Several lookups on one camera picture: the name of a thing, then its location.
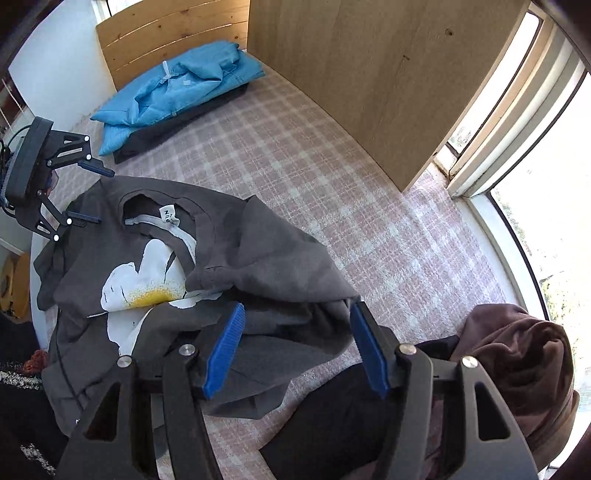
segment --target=clothing label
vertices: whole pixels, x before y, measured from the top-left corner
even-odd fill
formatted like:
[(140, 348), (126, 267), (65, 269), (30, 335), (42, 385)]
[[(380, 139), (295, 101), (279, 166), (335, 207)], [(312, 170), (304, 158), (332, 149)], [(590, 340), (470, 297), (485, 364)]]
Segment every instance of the clothing label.
[(160, 209), (160, 218), (166, 223), (179, 226), (181, 221), (176, 217), (174, 205), (165, 205)]

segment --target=wooden headboard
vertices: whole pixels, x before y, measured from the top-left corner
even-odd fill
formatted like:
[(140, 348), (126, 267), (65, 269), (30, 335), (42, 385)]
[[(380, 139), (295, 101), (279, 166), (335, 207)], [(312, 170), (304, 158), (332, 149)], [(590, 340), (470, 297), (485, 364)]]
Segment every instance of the wooden headboard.
[(142, 0), (96, 27), (115, 87), (190, 48), (229, 40), (246, 48), (250, 0)]

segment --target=plaid fabric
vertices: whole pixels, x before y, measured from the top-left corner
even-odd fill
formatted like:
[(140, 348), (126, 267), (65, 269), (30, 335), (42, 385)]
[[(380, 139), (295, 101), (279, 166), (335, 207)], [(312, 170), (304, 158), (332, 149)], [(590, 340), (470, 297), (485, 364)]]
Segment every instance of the plaid fabric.
[[(245, 95), (156, 149), (118, 166), (104, 160), (119, 175), (182, 181), (240, 198), (257, 195), (327, 245), (378, 323), (403, 341), (451, 335), (473, 306), (504, 301), (434, 173), (427, 170), (401, 194), (327, 113), (281, 76), (267, 73)], [(101, 130), (102, 124), (88, 120), (74, 129), (90, 135), (95, 150)], [(64, 209), (96, 180), (81, 168), (63, 168), (52, 200)], [(272, 479), (257, 450), (310, 391), (359, 360), (352, 345), (294, 379), (281, 407), (261, 420), (206, 418), (224, 478)], [(159, 467), (162, 478), (172, 478), (167, 458)]]

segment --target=blue pillow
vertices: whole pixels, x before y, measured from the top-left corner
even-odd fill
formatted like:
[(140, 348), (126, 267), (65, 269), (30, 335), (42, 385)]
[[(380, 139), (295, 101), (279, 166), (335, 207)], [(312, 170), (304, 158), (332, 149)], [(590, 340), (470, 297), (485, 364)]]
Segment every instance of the blue pillow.
[(91, 117), (105, 124), (99, 155), (118, 150), (140, 128), (201, 105), (264, 74), (259, 61), (238, 50), (237, 43), (225, 40), (164, 61), (128, 83)]

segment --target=dark gray shirt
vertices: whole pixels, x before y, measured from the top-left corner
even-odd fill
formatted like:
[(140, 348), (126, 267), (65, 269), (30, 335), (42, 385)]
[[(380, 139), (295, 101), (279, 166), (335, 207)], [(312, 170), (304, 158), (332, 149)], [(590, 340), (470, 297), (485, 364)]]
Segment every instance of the dark gray shirt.
[[(164, 206), (174, 206), (169, 223)], [(140, 365), (162, 357), (180, 332), (216, 323), (224, 305), (240, 301), (243, 337), (222, 389), (202, 408), (260, 418), (281, 404), (290, 379), (351, 341), (357, 292), (322, 244), (256, 197), (119, 176), (99, 180), (69, 209), (102, 223), (69, 229), (35, 261), (39, 308), (60, 308), (43, 382), (67, 434), (80, 411), (56, 343), (85, 406), (120, 354)]]

